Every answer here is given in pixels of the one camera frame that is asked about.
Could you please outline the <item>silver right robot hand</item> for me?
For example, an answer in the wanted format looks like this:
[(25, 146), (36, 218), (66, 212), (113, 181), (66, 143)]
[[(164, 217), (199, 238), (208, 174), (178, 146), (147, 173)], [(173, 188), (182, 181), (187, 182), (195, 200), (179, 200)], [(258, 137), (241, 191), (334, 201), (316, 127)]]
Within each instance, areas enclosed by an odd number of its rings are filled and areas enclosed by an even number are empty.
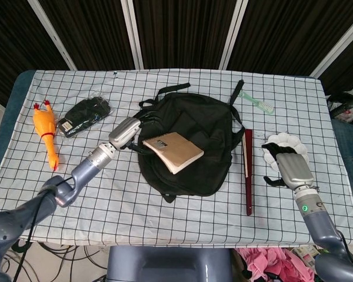
[(314, 177), (301, 154), (298, 154), (292, 147), (283, 147), (276, 143), (263, 144), (262, 148), (270, 152), (281, 174), (281, 178), (277, 180), (271, 180), (268, 176), (264, 176), (268, 185), (285, 186), (293, 191), (305, 186), (312, 187)]

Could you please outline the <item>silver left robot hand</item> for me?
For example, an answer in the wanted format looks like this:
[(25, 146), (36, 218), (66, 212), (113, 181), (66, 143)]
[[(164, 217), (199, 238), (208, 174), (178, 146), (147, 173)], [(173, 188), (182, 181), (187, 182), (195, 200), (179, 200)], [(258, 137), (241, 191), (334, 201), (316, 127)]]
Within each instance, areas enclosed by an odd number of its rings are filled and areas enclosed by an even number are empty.
[(140, 155), (154, 154), (150, 149), (144, 149), (134, 143), (135, 135), (141, 130), (143, 125), (150, 121), (149, 113), (140, 111), (133, 117), (128, 117), (122, 121), (110, 134), (109, 142), (116, 150), (131, 149)]

